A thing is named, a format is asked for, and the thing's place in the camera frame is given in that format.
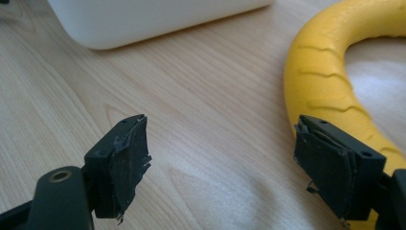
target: yellow curved object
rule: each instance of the yellow curved object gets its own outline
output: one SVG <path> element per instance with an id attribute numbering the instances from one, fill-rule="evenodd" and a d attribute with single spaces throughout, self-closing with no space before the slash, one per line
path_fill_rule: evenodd
<path id="1" fill-rule="evenodd" d="M 345 0 L 320 12 L 291 45 L 284 96 L 292 128 L 300 114 L 329 121 L 384 154 L 384 171 L 392 175 L 406 168 L 403 154 L 373 124 L 345 69 L 348 47 L 378 36 L 406 36 L 406 0 Z M 375 221 L 372 214 L 368 221 L 351 221 L 351 229 L 373 229 Z"/>

